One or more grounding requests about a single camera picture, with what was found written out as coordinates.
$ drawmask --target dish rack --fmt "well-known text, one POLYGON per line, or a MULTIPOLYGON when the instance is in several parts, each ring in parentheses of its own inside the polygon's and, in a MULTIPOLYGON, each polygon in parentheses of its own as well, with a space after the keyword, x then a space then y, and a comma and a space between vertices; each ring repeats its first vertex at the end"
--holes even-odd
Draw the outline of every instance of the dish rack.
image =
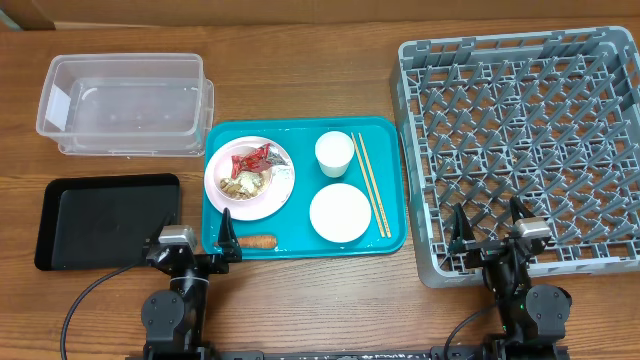
POLYGON ((553 233, 531 276, 640 269, 639 61, 621 27, 400 46, 391 92, 422 282, 482 283, 447 252, 452 207, 497 240, 514 195, 553 233))

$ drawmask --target white cup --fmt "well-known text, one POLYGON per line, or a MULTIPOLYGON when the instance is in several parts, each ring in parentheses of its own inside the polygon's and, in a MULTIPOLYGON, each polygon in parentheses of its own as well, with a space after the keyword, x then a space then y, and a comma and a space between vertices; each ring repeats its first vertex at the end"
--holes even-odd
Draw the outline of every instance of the white cup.
POLYGON ((351 138, 340 131, 329 131, 316 141, 316 158, 322 172, 331 178, 342 176, 353 158, 351 138))

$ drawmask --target clear plastic container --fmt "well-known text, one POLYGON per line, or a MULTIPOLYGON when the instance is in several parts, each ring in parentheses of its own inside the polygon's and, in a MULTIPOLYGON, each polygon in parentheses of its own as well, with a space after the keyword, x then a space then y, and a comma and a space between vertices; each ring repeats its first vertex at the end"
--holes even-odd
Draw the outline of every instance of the clear plastic container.
POLYGON ((213 105, 196 54, 61 55, 36 130, 69 155, 200 156, 213 105))

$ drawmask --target teal tray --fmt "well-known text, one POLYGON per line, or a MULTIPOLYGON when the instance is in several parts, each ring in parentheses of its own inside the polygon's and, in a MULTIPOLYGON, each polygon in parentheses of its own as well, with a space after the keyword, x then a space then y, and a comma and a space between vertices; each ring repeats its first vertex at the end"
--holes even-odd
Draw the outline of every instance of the teal tray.
MULTIPOLYGON (((293 192, 280 210, 257 221, 233 221, 238 237, 273 235, 278 240, 275 249, 242 249, 244 259, 388 254, 400 249, 407 238, 407 218, 397 132, 389 120, 369 116, 223 123, 214 127, 207 137, 205 167, 216 150, 243 136, 261 136, 280 144, 291 156, 296 172, 293 192), (358 132, 362 133, 387 214, 391 238, 380 236, 373 214, 367 231, 360 238, 346 244, 335 244, 321 238, 311 226, 309 206, 314 195, 323 187, 343 182, 357 187, 367 195, 355 155, 347 172, 340 178, 331 179, 321 172, 315 157, 315 143, 322 134, 332 130, 346 134, 353 132, 356 136, 358 132)), ((203 192, 202 246, 209 254, 219 252, 214 244, 221 218, 222 214, 213 207, 203 192)))

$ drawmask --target snack wrapper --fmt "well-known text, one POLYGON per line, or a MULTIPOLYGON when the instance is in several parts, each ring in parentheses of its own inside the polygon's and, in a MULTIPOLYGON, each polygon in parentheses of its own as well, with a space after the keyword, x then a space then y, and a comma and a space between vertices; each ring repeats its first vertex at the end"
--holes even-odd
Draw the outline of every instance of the snack wrapper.
POLYGON ((233 163, 232 179, 237 178, 242 171, 259 173, 272 166, 287 164, 277 150, 274 151, 271 148, 270 143, 260 146, 244 157, 239 155, 231 156, 231 162, 233 163))

